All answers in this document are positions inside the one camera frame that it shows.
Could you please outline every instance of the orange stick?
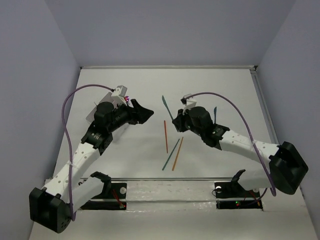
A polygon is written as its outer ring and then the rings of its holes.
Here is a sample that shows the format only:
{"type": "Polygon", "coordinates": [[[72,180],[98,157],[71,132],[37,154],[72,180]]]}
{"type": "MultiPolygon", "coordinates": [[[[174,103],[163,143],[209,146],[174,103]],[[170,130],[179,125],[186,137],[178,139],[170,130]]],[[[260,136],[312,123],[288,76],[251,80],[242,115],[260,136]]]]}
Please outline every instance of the orange stick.
{"type": "Polygon", "coordinates": [[[181,145],[182,145],[182,141],[183,141],[183,140],[184,140],[184,137],[182,137],[181,142],[180,142],[180,145],[179,145],[178,152],[176,153],[175,160],[174,160],[174,164],[173,164],[173,166],[172,166],[172,171],[175,170],[176,163],[177,163],[177,160],[178,160],[178,156],[179,156],[179,152],[180,152],[180,148],[181,148],[181,145]]]}
{"type": "Polygon", "coordinates": [[[164,120],[164,135],[165,135],[166,153],[168,153],[168,137],[167,137],[167,125],[166,125],[166,120],[164,120]]]}

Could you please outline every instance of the white table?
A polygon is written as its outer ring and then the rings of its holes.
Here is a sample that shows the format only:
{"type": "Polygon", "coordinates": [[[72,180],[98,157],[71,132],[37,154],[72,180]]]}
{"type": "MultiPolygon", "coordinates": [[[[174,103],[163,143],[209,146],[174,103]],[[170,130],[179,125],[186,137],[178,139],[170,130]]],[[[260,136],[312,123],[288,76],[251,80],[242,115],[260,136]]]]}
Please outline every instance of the white table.
{"type": "MultiPolygon", "coordinates": [[[[181,97],[188,93],[217,92],[230,98],[240,108],[253,136],[271,142],[270,123],[261,108],[249,69],[83,69],[78,87],[102,84],[109,87],[125,85],[128,94],[154,116],[141,126],[130,126],[119,142],[111,144],[104,155],[86,172],[109,174],[113,178],[224,178],[239,169],[261,166],[232,153],[207,147],[198,136],[177,133],[168,126],[169,149],[184,136],[175,171],[173,160],[162,171],[167,153],[163,121],[170,123],[161,95],[175,116],[182,108],[181,97]]],[[[84,135],[85,117],[94,102],[106,94],[103,89],[88,88],[73,99],[67,127],[74,147],[84,135]]],[[[247,135],[244,124],[234,109],[212,96],[197,97],[198,105],[213,113],[217,106],[217,123],[247,135]]],[[[55,173],[66,163],[68,148],[63,138],[55,173]]],[[[293,196],[268,192],[262,199],[264,211],[258,209],[217,210],[211,195],[213,181],[128,181],[127,211],[78,211],[77,219],[61,234],[35,223],[31,240],[50,239],[219,239],[219,240],[316,240],[301,191],[293,196]]]]}

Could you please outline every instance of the robotic arm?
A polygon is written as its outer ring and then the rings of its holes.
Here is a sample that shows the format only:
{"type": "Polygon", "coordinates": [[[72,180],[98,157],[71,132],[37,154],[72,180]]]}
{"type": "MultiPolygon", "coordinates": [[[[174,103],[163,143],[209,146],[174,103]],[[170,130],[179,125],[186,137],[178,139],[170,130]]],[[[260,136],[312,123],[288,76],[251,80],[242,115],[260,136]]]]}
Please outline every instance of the robotic arm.
{"type": "MultiPolygon", "coordinates": [[[[177,117],[172,120],[178,132],[191,131],[199,135],[202,141],[211,148],[233,152],[253,161],[261,163],[253,148],[252,141],[230,128],[213,123],[209,112],[197,101],[186,95],[181,99],[184,109],[178,110],[177,117]]],[[[261,157],[270,172],[274,186],[281,192],[293,195],[308,171],[308,166],[289,142],[281,145],[254,141],[261,157]]],[[[238,171],[231,182],[215,183],[219,186],[217,197],[236,198],[243,191],[259,188],[270,188],[271,183],[264,169],[238,171]]]]}
{"type": "Polygon", "coordinates": [[[42,189],[34,188],[29,195],[31,220],[55,231],[63,232],[71,221],[69,196],[69,167],[72,164],[72,186],[74,212],[92,197],[107,193],[111,188],[111,178],[101,172],[94,172],[87,181],[78,186],[78,182],[89,166],[97,160],[113,140],[112,132],[128,123],[144,124],[153,114],[152,110],[142,107],[132,99],[132,107],[125,101],[127,88],[118,86],[111,97],[117,102],[117,108],[111,102],[101,102],[96,107],[94,121],[89,126],[81,143],[68,162],[45,184],[42,189]]]}

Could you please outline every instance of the wall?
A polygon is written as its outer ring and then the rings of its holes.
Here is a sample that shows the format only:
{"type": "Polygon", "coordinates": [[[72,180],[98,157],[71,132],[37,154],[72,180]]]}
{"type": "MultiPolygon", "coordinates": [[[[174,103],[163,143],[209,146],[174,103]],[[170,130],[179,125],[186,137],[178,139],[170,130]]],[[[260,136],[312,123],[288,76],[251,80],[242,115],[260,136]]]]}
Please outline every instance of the wall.
{"type": "Polygon", "coordinates": [[[0,239],[29,237],[28,196],[54,170],[78,64],[43,0],[1,1],[0,239]]]}
{"type": "Polygon", "coordinates": [[[257,65],[294,0],[45,0],[81,66],[257,65]]]}
{"type": "Polygon", "coordinates": [[[258,67],[280,142],[290,141],[309,166],[302,182],[320,238],[320,1],[298,0],[258,67]]]}

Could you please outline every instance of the gray wall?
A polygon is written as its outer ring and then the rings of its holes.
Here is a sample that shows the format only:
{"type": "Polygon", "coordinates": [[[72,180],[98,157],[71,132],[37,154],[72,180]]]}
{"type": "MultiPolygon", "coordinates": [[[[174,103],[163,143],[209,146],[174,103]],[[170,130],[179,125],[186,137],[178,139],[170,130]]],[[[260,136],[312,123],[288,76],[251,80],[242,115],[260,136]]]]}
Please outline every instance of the gray wall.
{"type": "Polygon", "coordinates": [[[53,173],[63,134],[61,106],[78,74],[43,0],[1,1],[1,240],[29,237],[28,196],[53,173]]]}
{"type": "Polygon", "coordinates": [[[320,1],[297,0],[258,67],[279,140],[309,166],[302,189],[320,238],[320,1]]]}
{"type": "Polygon", "coordinates": [[[295,0],[45,0],[81,66],[257,65],[295,0]]]}

